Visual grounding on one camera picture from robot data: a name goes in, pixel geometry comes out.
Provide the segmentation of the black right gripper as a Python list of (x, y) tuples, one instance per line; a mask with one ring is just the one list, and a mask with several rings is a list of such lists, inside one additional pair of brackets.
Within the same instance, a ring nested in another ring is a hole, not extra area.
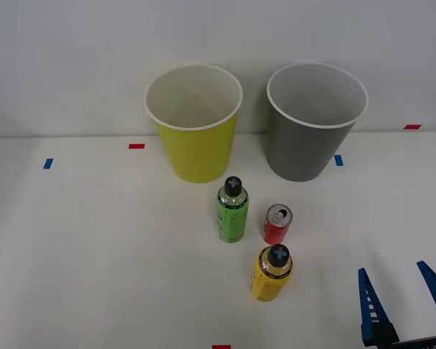
[[(417, 262), (417, 266), (436, 304), (436, 273), (425, 261)], [(365, 347), (389, 348), (394, 344), (394, 349), (436, 349), (436, 336), (399, 342), (397, 332), (389, 321), (364, 268), (358, 270), (358, 288), (361, 337)]]

